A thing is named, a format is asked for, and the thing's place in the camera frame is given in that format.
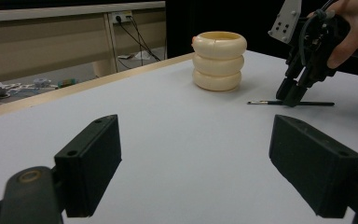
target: floor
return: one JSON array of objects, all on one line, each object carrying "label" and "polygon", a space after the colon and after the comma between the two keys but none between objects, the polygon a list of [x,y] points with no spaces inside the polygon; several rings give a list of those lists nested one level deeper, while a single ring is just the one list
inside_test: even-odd
[{"label": "floor", "polygon": [[[151,53],[152,55],[142,51],[118,56],[118,72],[166,59],[164,47],[151,49]],[[67,84],[75,85],[95,78],[98,77],[94,75],[92,63],[85,63],[30,77],[4,81],[2,84],[7,88],[7,95],[0,96],[0,105],[64,88]]]}]

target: white table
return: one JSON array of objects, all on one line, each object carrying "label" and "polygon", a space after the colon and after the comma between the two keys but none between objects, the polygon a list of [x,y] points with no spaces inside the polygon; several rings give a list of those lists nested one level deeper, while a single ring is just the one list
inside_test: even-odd
[{"label": "white table", "polygon": [[234,91],[196,86],[189,54],[0,105],[0,200],[12,175],[53,167],[91,121],[117,114],[123,161],[94,216],[62,213],[65,223],[351,223],[351,209],[344,219],[316,217],[271,163],[269,141],[282,114],[358,152],[358,76],[336,73],[303,98],[335,106],[247,105],[274,100],[287,65],[244,57]]}]

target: cream stacked ring toy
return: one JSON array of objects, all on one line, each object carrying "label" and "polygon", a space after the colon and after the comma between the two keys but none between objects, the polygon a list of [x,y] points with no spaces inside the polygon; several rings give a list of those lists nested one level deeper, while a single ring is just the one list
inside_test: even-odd
[{"label": "cream stacked ring toy", "polygon": [[241,83],[246,39],[223,31],[194,36],[193,81],[209,91],[229,91]]}]

